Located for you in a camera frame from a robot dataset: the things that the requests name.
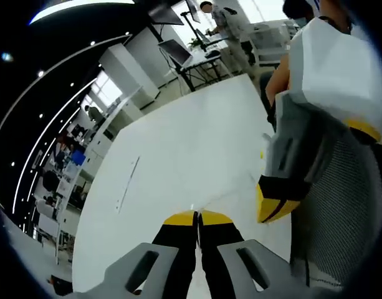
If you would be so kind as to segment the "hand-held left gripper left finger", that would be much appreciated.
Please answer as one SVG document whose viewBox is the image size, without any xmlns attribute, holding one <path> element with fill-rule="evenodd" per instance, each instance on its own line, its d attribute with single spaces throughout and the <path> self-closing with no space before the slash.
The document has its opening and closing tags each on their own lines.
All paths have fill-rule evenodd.
<svg viewBox="0 0 382 299">
<path fill-rule="evenodd" d="M 82 298 L 186 298 L 196 268 L 196 211 L 167 218 L 151 243 L 111 264 Z"/>
</svg>

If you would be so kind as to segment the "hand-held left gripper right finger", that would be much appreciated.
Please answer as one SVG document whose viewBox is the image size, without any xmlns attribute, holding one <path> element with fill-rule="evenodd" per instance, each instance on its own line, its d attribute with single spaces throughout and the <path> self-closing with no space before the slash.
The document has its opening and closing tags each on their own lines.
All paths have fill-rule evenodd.
<svg viewBox="0 0 382 299">
<path fill-rule="evenodd" d="M 320 288 L 292 276 L 288 262 L 256 240 L 244 240 L 224 214 L 198 215 L 201 261 L 212 298 L 318 298 Z"/>
</svg>

